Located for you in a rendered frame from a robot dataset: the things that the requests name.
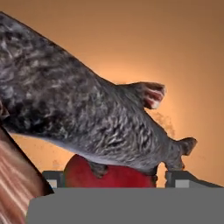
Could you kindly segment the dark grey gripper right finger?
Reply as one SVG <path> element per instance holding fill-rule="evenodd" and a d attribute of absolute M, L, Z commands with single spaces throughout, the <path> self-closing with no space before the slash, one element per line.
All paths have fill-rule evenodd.
<path fill-rule="evenodd" d="M 219 187 L 214 183 L 196 178 L 189 171 L 167 171 L 165 186 L 172 188 Z"/>

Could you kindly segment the red mango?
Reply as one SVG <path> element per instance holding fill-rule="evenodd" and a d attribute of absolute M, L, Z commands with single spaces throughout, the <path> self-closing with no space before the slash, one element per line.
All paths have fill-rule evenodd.
<path fill-rule="evenodd" d="M 65 170 L 67 187 L 101 187 L 101 188 L 128 188 L 128 187 L 155 187 L 152 176 L 145 176 L 139 171 L 128 167 L 108 167 L 108 172 L 102 178 L 97 178 L 91 171 L 88 161 L 79 155 L 74 155 L 68 161 Z"/>

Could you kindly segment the orange bowl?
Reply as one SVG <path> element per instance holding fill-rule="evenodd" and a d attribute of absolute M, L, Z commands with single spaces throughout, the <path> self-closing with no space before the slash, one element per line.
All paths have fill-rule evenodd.
<path fill-rule="evenodd" d="M 165 84 L 153 118 L 196 137 L 186 169 L 224 186 L 224 0 L 0 0 L 0 11 L 107 80 Z"/>

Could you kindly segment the grey speckled fish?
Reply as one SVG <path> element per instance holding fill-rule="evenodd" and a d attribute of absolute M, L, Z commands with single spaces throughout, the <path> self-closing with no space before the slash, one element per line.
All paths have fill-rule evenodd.
<path fill-rule="evenodd" d="M 165 85 L 115 84 L 26 24 L 0 12 L 0 120 L 83 156 L 97 177 L 109 166 L 154 175 L 160 164 L 185 168 L 194 137 L 171 138 L 149 115 Z"/>

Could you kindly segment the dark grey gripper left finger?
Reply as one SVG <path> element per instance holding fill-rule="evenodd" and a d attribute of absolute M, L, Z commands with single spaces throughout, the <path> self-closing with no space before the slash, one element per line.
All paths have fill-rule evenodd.
<path fill-rule="evenodd" d="M 42 175 L 52 188 L 61 188 L 65 186 L 63 171 L 43 171 Z"/>

